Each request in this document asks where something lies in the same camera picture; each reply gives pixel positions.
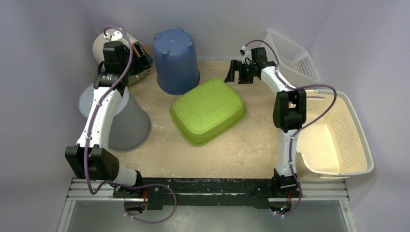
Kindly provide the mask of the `small white perforated basket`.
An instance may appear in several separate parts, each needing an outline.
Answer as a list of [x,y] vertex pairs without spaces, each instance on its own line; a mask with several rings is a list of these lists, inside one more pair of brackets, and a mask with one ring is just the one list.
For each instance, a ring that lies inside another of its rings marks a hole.
[[295,86],[321,84],[309,52],[288,37],[268,28],[264,39],[275,51],[279,60],[279,71]]

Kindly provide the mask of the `blue plastic bucket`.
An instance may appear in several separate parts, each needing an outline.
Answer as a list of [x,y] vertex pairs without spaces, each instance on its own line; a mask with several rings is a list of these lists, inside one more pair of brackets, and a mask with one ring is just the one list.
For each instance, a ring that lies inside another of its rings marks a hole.
[[159,87],[171,95],[183,95],[200,82],[196,46],[182,27],[157,33],[153,56]]

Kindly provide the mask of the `green plastic tray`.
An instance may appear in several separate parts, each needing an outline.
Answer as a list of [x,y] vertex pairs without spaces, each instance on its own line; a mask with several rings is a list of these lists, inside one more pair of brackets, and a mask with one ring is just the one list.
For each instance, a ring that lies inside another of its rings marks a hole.
[[246,115],[243,100],[221,79],[208,80],[176,99],[170,118],[192,145],[203,146],[235,126]]

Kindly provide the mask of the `grey plastic bucket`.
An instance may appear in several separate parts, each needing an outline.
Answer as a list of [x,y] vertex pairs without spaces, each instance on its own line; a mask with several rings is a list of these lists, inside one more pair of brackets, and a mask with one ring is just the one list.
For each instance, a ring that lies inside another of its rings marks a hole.
[[108,89],[103,87],[96,90],[93,85],[89,85],[81,94],[79,110],[87,118],[87,122],[76,145],[85,147],[86,139],[89,138],[89,147],[99,145],[104,149],[132,151],[148,138],[151,120],[128,87],[124,89],[123,94],[115,89],[104,98],[94,117],[91,133],[88,134],[95,108]]

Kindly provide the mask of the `large cream laundry basket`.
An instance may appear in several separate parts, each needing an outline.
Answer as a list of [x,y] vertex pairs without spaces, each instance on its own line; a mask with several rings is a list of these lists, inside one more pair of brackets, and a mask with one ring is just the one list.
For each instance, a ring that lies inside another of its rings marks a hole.
[[333,181],[374,169],[366,135],[350,99],[342,92],[307,91],[307,123],[298,134],[296,174],[300,181]]

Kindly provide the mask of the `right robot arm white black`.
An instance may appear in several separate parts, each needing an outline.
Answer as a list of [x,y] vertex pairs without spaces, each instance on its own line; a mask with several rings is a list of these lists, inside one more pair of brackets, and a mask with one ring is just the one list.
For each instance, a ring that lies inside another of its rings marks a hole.
[[274,168],[271,184],[272,192],[279,197],[284,196],[292,188],[297,187],[294,178],[295,147],[298,138],[296,132],[302,128],[307,118],[307,94],[298,90],[279,71],[278,63],[268,61],[264,47],[240,50],[241,60],[231,60],[225,82],[252,84],[254,77],[265,82],[275,94],[273,123],[280,131],[279,157]]

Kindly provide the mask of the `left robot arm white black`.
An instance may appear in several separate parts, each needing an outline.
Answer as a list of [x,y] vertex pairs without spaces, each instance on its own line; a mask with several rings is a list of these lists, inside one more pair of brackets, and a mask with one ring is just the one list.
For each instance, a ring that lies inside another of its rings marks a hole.
[[141,173],[123,167],[109,149],[132,151],[151,132],[151,120],[129,93],[128,76],[137,72],[132,65],[136,54],[123,42],[107,42],[104,60],[93,84],[93,97],[86,125],[75,146],[65,150],[65,158],[79,179],[102,180],[125,186],[133,198],[144,193]]

